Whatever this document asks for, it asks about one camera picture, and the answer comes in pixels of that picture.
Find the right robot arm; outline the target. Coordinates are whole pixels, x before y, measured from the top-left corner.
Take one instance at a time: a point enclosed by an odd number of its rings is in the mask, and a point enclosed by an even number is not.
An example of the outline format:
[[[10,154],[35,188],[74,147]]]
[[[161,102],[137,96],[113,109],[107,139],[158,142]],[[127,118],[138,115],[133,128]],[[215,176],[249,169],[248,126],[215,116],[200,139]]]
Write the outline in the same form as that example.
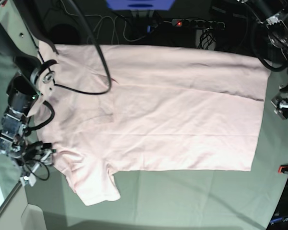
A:
[[[50,69],[57,61],[44,61],[23,52],[11,39],[0,21],[0,53],[13,58],[17,72],[7,88],[8,106],[1,120],[0,154],[10,158],[21,170],[22,186],[34,186],[39,178],[35,172],[52,162],[55,152],[51,143],[37,141],[30,144],[27,137],[48,125],[55,117],[52,105],[44,95],[53,87],[72,92],[76,90],[54,82],[55,72]]]

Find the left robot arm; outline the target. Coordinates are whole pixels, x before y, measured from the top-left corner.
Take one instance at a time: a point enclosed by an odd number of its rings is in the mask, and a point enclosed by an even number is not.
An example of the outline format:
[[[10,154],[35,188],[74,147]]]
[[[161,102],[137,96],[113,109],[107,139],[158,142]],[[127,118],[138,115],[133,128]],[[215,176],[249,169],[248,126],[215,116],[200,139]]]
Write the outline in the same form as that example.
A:
[[[288,12],[285,0],[240,0],[255,17],[256,22],[251,30],[251,48],[260,62],[272,72],[287,70],[288,74]],[[272,45],[281,50],[286,61],[280,67],[269,65],[255,46],[255,37],[258,26],[267,29],[268,39]],[[279,87],[279,93],[272,98],[275,113],[283,120],[288,119],[288,84]]]

